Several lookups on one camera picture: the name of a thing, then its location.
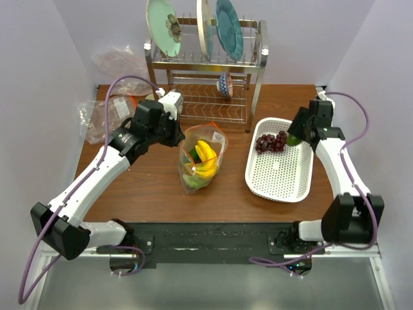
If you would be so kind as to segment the dark red grape bunch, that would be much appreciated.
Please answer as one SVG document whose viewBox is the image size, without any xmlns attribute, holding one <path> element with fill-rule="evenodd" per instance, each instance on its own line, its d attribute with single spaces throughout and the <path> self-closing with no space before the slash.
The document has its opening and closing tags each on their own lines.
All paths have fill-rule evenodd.
<svg viewBox="0 0 413 310">
<path fill-rule="evenodd" d="M 263 134 L 256 140 L 255 150 L 258 154 L 265 152 L 283 152 L 287 144 L 287 133 L 280 130 L 278 134 Z"/>
</svg>

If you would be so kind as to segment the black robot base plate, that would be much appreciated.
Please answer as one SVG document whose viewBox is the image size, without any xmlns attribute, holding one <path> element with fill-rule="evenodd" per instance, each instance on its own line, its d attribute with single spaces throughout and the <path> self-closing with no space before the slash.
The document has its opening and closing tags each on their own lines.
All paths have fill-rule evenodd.
<svg viewBox="0 0 413 310">
<path fill-rule="evenodd" d="M 302 241 L 296 223 L 130 223 L 132 245 L 158 264 L 247 264 L 251 256 L 283 261 L 318 242 Z"/>
</svg>

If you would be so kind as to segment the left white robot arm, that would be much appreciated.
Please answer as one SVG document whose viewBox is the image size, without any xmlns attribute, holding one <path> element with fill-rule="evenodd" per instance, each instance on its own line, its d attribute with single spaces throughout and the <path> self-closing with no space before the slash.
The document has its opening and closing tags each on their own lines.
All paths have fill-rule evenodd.
<svg viewBox="0 0 413 310">
<path fill-rule="evenodd" d="M 35 231 L 42 241 L 67 260 L 85 249 L 111 245 L 119 253 L 134 245 L 133 230 L 120 220 L 87 223 L 84 217 L 106 188 L 159 143 L 176 147 L 185 136 L 179 117 L 183 97 L 169 92 L 157 101 L 143 100 L 135 114 L 122 122 L 100 148 L 97 156 L 76 180 L 47 205 L 37 203 L 30 211 Z"/>
</svg>

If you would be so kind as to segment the dark green cucumber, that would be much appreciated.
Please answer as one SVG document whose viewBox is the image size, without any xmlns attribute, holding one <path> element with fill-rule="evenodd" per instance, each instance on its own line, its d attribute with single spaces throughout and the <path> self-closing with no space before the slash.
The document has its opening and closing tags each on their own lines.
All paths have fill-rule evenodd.
<svg viewBox="0 0 413 310">
<path fill-rule="evenodd" d="M 202 160 L 199 157 L 199 155 L 198 155 L 195 148 L 193 148 L 192 150 L 189 151 L 189 155 L 190 155 L 190 157 L 192 158 L 192 160 L 195 164 L 198 164 L 198 163 L 202 162 Z"/>
</svg>

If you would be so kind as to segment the red yellow mango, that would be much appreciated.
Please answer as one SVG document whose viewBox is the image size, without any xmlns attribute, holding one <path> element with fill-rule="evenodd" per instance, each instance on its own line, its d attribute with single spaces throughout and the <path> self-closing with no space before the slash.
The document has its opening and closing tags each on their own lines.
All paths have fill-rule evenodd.
<svg viewBox="0 0 413 310">
<path fill-rule="evenodd" d="M 301 139 L 295 137 L 294 135 L 289 134 L 287 138 L 287 145 L 290 147 L 298 146 L 302 142 Z"/>
</svg>

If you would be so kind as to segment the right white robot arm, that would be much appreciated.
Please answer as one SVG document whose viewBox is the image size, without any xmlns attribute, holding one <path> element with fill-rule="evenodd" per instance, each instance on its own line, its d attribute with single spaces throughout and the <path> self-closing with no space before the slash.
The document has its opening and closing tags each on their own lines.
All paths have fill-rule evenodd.
<svg viewBox="0 0 413 310">
<path fill-rule="evenodd" d="M 310 247 L 310 242 L 327 242 L 364 249 L 377 238 L 384 209 L 381 196 L 375 196 L 359 177 L 347 152 L 348 142 L 339 127 L 332 124 L 334 104 L 316 98 L 301 107 L 287 132 L 309 144 L 327 174 L 333 201 L 322 219 L 293 224 L 287 240 L 296 254 Z"/>
</svg>

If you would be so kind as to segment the green cabbage toy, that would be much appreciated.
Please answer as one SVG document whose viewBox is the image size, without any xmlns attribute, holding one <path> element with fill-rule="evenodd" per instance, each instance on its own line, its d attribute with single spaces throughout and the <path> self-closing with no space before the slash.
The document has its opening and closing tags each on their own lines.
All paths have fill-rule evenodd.
<svg viewBox="0 0 413 310">
<path fill-rule="evenodd" d="M 199 177 L 197 174 L 194 175 L 183 175 L 183 182 L 189 191 L 197 191 L 209 184 L 209 181 Z"/>
</svg>

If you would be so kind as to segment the yellow banana bunch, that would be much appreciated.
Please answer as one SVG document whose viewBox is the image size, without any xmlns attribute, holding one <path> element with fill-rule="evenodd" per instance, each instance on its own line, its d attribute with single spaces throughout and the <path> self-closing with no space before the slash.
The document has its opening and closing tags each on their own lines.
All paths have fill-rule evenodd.
<svg viewBox="0 0 413 310">
<path fill-rule="evenodd" d="M 218 169 L 216 152 L 204 140 L 198 140 L 195 149 L 202 160 L 197 164 L 195 173 L 204 179 L 213 178 Z"/>
</svg>

